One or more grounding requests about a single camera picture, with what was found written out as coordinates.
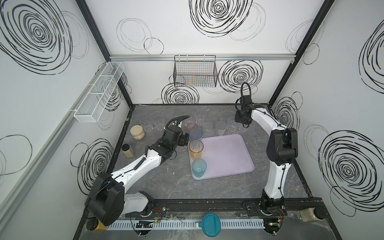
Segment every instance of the cup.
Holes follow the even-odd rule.
[[[203,131],[199,128],[192,128],[189,131],[189,141],[192,142],[193,140],[200,140],[203,137]]]
[[[158,131],[162,131],[165,128],[165,119],[162,115],[156,115],[153,117],[153,125]]]
[[[185,126],[187,126],[190,122],[195,123],[195,114],[194,113],[185,113],[184,116],[189,115],[190,117],[184,120]]]
[[[195,118],[196,118],[196,123],[201,126],[204,123],[204,119],[206,118],[207,114],[203,110],[198,110],[195,112]]]
[[[192,162],[192,172],[195,177],[202,177],[206,169],[207,163],[203,159],[198,158]]]
[[[224,135],[225,131],[227,129],[227,123],[224,121],[218,121],[216,123],[216,134],[219,136]]]
[[[240,132],[246,132],[248,130],[248,127],[243,127],[243,124],[239,123],[239,130]]]
[[[203,133],[205,135],[211,134],[214,130],[214,124],[211,122],[203,123]]]
[[[140,125],[145,132],[151,132],[153,130],[152,119],[150,117],[143,117],[140,120]]]
[[[136,140],[140,140],[145,136],[145,132],[142,126],[135,125],[131,128],[131,134]]]
[[[191,131],[192,128],[197,128],[197,124],[194,123],[194,122],[190,122],[188,125],[187,125],[187,130],[185,131],[186,133],[189,133],[189,131]]]
[[[200,140],[193,140],[189,143],[189,154],[193,160],[201,158],[204,145]]]
[[[236,131],[236,125],[237,125],[237,123],[235,122],[235,117],[229,117],[227,130],[230,132],[235,132]]]

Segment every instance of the teal lid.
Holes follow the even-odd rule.
[[[204,216],[203,221],[199,223],[199,227],[203,229],[205,235],[215,237],[220,233],[221,222],[215,214],[207,214]]]

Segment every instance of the blue cup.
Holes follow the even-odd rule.
[[[193,140],[200,140],[203,137],[203,131],[199,128],[192,128],[189,131],[189,141],[192,142]]]
[[[207,163],[198,158],[192,162],[192,172],[195,177],[202,177],[207,169]]]

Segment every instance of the jar with beige lid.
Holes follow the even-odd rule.
[[[142,126],[135,125],[131,128],[131,134],[136,140],[140,140],[145,136],[145,132]]]

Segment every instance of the black wire basket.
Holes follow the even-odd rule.
[[[218,74],[215,55],[175,55],[174,59],[175,87],[216,87]]]

